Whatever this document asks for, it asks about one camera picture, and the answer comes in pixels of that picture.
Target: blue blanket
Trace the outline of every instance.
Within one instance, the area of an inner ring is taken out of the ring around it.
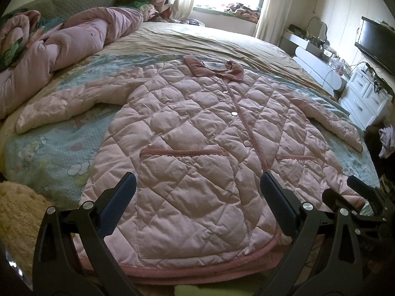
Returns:
[[[58,90],[82,86],[94,79],[132,67],[180,58],[180,55],[103,55],[70,74],[59,85]],[[214,61],[198,58],[202,61]],[[348,120],[344,109],[318,92],[282,78],[267,76],[310,96],[337,116]],[[120,108],[100,103],[70,120],[44,125],[11,138],[4,152],[6,178],[29,186],[59,208],[77,207],[104,134]],[[372,186],[379,185],[377,175],[370,173],[374,166],[365,144],[363,152],[358,153],[318,122],[312,123],[324,135],[329,147],[341,162],[345,174],[356,175]]]

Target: television screen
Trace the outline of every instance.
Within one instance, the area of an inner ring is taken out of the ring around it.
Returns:
[[[390,29],[362,17],[355,46],[395,75],[395,33]]]

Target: silver screw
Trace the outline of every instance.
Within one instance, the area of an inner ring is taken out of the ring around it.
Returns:
[[[311,203],[304,203],[303,208],[305,208],[305,210],[313,210],[313,205]]]
[[[343,216],[347,216],[347,215],[348,215],[348,210],[342,208],[342,209],[340,209],[340,213],[341,213]]]
[[[54,206],[48,207],[47,208],[47,214],[50,215],[52,213],[54,213],[56,210],[56,208]]]
[[[84,209],[90,209],[93,207],[93,201],[86,201],[83,205],[82,208]]]

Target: yellow fluffy fabric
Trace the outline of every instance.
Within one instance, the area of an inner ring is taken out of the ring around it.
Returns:
[[[51,205],[27,186],[0,183],[0,240],[23,271],[32,277],[34,246],[45,210]]]

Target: windowsill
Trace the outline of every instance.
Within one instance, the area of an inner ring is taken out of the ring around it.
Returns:
[[[207,8],[202,8],[200,6],[194,6],[193,8],[194,11],[196,12],[202,12],[202,13],[208,13],[208,14],[215,14],[215,15],[225,15],[227,17],[233,17],[233,18],[238,18],[244,21],[248,21],[254,24],[257,24],[254,21],[251,21],[250,19],[247,19],[245,17],[238,16],[237,14],[231,13],[231,12],[225,12],[225,11],[218,11],[218,10],[213,10],[213,9],[207,9]]]

